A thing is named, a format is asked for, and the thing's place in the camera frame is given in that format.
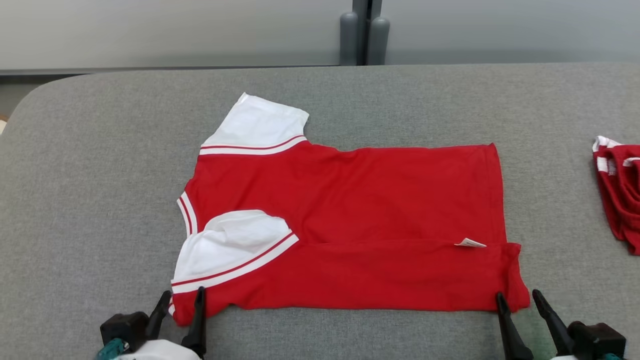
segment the white stripe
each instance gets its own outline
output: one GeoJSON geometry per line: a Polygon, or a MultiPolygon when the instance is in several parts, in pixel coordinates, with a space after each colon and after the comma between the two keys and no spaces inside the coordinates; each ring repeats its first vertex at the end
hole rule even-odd
{"type": "Polygon", "coordinates": [[[609,172],[609,166],[607,165],[607,158],[596,158],[596,164],[598,165],[598,171],[609,172]]]}
{"type": "Polygon", "coordinates": [[[295,244],[297,241],[298,241],[298,237],[296,235],[291,235],[288,239],[286,239],[280,245],[278,245],[278,247],[276,247],[275,249],[269,251],[267,254],[265,254],[264,256],[259,258],[258,260],[247,264],[246,266],[243,266],[243,267],[241,267],[241,268],[239,268],[237,270],[234,270],[232,272],[228,272],[228,273],[226,273],[224,275],[212,277],[210,279],[206,279],[206,280],[202,280],[202,281],[188,282],[186,284],[173,286],[172,287],[172,291],[173,291],[174,294],[177,294],[177,293],[188,293],[190,291],[196,291],[201,286],[204,286],[205,288],[209,288],[211,286],[215,286],[215,285],[218,285],[218,284],[222,284],[223,282],[227,282],[227,281],[229,281],[231,279],[235,279],[236,277],[242,276],[244,274],[252,272],[252,271],[254,271],[254,270],[266,265],[270,261],[272,261],[275,258],[277,258],[279,255],[281,255],[283,252],[285,252],[289,247],[291,247],[291,245],[295,244]]]}
{"type": "Polygon", "coordinates": [[[606,146],[608,148],[616,147],[618,145],[622,145],[621,143],[611,140],[610,138],[606,138],[604,136],[598,135],[596,137],[596,142],[593,144],[593,152],[598,151],[601,146],[606,146]]]}
{"type": "Polygon", "coordinates": [[[640,160],[640,158],[626,158],[625,161],[622,161],[622,166],[632,167],[634,166],[633,162],[636,160],[640,160]]]}
{"type": "Polygon", "coordinates": [[[189,219],[187,218],[187,210],[182,206],[182,201],[180,199],[176,200],[178,202],[178,207],[180,208],[180,212],[182,213],[182,218],[184,219],[184,227],[187,229],[187,237],[191,235],[191,228],[189,228],[189,219]]]}
{"type": "Polygon", "coordinates": [[[187,207],[187,213],[189,214],[189,219],[191,219],[191,234],[198,233],[198,220],[196,219],[196,213],[193,211],[193,206],[191,206],[191,201],[189,201],[189,197],[187,193],[182,193],[180,198],[184,201],[184,205],[187,207]]]}
{"type": "Polygon", "coordinates": [[[210,154],[270,155],[270,154],[277,154],[278,152],[283,152],[303,141],[307,141],[307,138],[305,138],[304,136],[301,136],[299,138],[295,138],[291,140],[288,143],[285,143],[281,146],[274,147],[271,149],[236,149],[233,147],[214,147],[212,149],[200,149],[200,155],[210,155],[210,154]]]}
{"type": "Polygon", "coordinates": [[[609,159],[607,163],[609,164],[609,175],[616,175],[618,173],[616,162],[613,159],[609,159]]]}

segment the clothing pile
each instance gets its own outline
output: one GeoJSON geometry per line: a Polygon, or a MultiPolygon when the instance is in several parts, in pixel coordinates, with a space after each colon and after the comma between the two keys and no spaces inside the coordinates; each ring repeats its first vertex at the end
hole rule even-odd
{"type": "Polygon", "coordinates": [[[593,144],[602,204],[613,235],[640,255],[640,145],[623,145],[604,136],[593,144]]]}

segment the red stripe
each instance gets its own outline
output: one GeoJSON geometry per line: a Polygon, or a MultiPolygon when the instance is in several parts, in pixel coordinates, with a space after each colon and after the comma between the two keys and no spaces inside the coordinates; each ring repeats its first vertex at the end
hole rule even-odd
{"type": "Polygon", "coordinates": [[[187,221],[189,221],[189,233],[187,235],[191,235],[191,217],[189,216],[189,211],[187,210],[187,206],[185,205],[184,200],[182,200],[182,197],[180,197],[180,203],[182,204],[184,213],[187,214],[187,221]]]}
{"type": "Polygon", "coordinates": [[[298,136],[294,136],[290,139],[288,139],[287,141],[285,141],[284,143],[280,143],[278,145],[274,145],[274,146],[269,146],[269,147],[246,147],[246,146],[226,146],[226,145],[210,145],[210,146],[203,146],[201,147],[201,149],[248,149],[248,150],[269,150],[269,149],[274,149],[275,147],[278,146],[283,146],[284,144],[293,141],[294,139],[297,138],[301,138],[304,137],[304,135],[298,135],[298,136]]]}
{"type": "Polygon", "coordinates": [[[209,275],[209,276],[201,277],[201,278],[198,278],[198,279],[185,280],[185,281],[180,281],[180,282],[174,282],[174,283],[172,284],[172,286],[178,286],[178,285],[183,285],[183,284],[189,284],[190,282],[196,282],[196,281],[208,280],[208,279],[212,279],[213,277],[218,277],[218,276],[221,276],[221,275],[224,275],[224,274],[230,273],[230,272],[232,272],[232,271],[238,270],[239,268],[242,268],[242,267],[244,267],[244,266],[246,266],[246,265],[249,265],[250,263],[253,263],[254,261],[256,261],[256,260],[260,259],[262,256],[265,256],[266,254],[268,254],[268,253],[269,253],[269,251],[271,251],[271,250],[273,250],[273,249],[277,248],[277,247],[278,247],[278,245],[280,245],[281,243],[283,243],[286,239],[290,238],[292,235],[293,235],[293,233],[289,233],[289,235],[285,236],[282,240],[278,241],[278,243],[276,243],[276,244],[275,244],[275,245],[273,245],[272,247],[268,248],[268,249],[267,249],[265,252],[263,252],[262,254],[260,254],[260,255],[256,256],[255,258],[253,258],[253,259],[251,259],[251,260],[249,260],[249,261],[245,262],[245,263],[244,263],[244,264],[242,264],[242,265],[238,265],[238,266],[236,266],[235,268],[231,268],[231,269],[229,269],[229,270],[226,270],[226,271],[223,271],[223,272],[219,272],[219,273],[214,274],[214,275],[209,275]]]}

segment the gray table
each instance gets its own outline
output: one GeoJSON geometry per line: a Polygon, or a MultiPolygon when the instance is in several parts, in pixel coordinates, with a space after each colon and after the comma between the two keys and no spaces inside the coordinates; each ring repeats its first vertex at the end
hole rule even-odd
{"type": "MultiPolygon", "coordinates": [[[[152,309],[184,241],[175,199],[242,92],[306,110],[309,140],[342,150],[495,142],[525,283],[640,357],[640,258],[609,230],[591,158],[596,135],[640,143],[640,66],[546,64],[124,72],[38,88],[0,138],[3,359],[88,359],[105,319],[152,309]]],[[[535,309],[514,321],[536,358],[554,355],[535,309]]],[[[231,307],[207,331],[209,359],[502,357],[491,313],[231,307]]],[[[161,336],[183,335],[165,321],[161,336]]]]}

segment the white sleeve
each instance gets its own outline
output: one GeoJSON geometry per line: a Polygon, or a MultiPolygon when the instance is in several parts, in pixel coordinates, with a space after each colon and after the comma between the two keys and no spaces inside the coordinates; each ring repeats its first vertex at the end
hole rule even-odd
{"type": "Polygon", "coordinates": [[[172,280],[174,293],[210,287],[247,274],[282,254],[298,238],[284,219],[261,210],[212,218],[182,245],[172,280]]]}
{"type": "Polygon", "coordinates": [[[257,96],[242,94],[203,149],[268,149],[304,137],[309,114],[257,96]]]}

